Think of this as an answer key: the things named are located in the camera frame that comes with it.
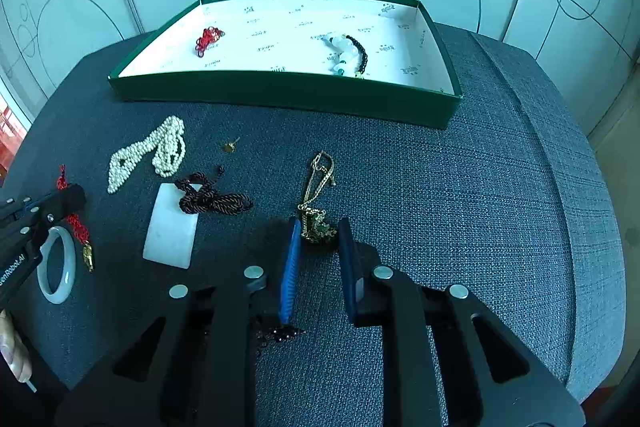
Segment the person's left hand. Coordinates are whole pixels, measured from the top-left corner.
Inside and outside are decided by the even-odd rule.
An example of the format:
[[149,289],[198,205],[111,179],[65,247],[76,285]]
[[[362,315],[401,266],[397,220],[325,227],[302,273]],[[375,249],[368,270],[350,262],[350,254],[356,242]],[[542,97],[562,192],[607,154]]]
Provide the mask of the person's left hand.
[[25,384],[32,377],[32,360],[8,311],[2,310],[0,317],[1,354],[13,376],[19,383]]

